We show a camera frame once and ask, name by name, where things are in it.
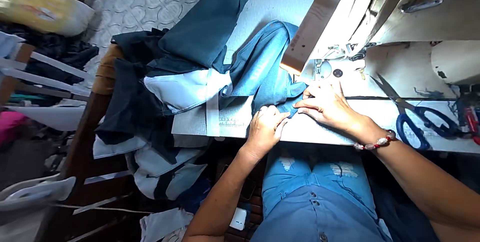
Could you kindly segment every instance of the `blue shirt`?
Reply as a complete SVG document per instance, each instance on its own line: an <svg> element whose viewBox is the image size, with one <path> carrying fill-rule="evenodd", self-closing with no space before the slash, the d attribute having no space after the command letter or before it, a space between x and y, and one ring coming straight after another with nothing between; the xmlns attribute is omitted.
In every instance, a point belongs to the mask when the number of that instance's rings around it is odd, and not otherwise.
<svg viewBox="0 0 480 242"><path fill-rule="evenodd" d="M390 242L376 220L345 197L309 185L282 199L251 242Z"/></svg>

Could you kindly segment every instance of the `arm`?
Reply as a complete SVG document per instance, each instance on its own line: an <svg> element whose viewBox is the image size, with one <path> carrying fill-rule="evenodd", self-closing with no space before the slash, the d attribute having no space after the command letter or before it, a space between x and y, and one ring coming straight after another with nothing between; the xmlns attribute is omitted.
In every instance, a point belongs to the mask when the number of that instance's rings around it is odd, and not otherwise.
<svg viewBox="0 0 480 242"><path fill-rule="evenodd" d="M309 86L298 112L341 129L363 144L373 144L386 132L372 119L350 108L339 83ZM374 151L405 193L427 216L443 242L480 239L480 195L441 168L396 140Z"/></svg>
<svg viewBox="0 0 480 242"><path fill-rule="evenodd" d="M213 186L193 217L183 242L222 242L232 221L240 191L255 165L280 140L290 113L280 113L275 106L263 106L250 123L247 142L231 165Z"/></svg>

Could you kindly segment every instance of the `pink fabric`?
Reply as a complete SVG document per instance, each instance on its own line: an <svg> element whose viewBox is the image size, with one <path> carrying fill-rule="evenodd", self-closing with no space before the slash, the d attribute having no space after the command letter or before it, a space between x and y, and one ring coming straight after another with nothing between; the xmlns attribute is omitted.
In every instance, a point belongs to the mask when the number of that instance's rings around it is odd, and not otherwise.
<svg viewBox="0 0 480 242"><path fill-rule="evenodd" d="M28 118L22 113L13 111L0 112L0 144L15 140L15 128L26 124L27 121Z"/></svg>

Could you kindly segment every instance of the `person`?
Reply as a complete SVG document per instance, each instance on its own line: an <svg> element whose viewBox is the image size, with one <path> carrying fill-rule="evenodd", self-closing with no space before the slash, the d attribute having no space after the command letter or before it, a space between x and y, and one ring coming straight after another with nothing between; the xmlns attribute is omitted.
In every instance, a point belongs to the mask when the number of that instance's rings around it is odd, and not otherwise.
<svg viewBox="0 0 480 242"><path fill-rule="evenodd" d="M294 107L363 145L387 135L351 109L339 83L309 86ZM297 150L276 146L288 116L275 106L264 106L253 116L246 143L202 203L183 242L224 241L243 182L270 150L262 186L263 222L251 242L391 241L375 214L359 156L349 149L302 157ZM477 193L395 138L372 152L426 215L440 241L480 241ZM310 169L312 156L321 159Z"/></svg>

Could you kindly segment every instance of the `plastic bag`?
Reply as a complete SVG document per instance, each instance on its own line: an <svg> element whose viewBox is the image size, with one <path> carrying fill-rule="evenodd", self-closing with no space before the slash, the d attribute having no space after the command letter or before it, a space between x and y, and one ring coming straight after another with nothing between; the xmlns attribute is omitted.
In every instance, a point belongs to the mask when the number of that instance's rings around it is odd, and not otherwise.
<svg viewBox="0 0 480 242"><path fill-rule="evenodd" d="M64 36L84 31L94 13L78 0L0 0L0 19Z"/></svg>

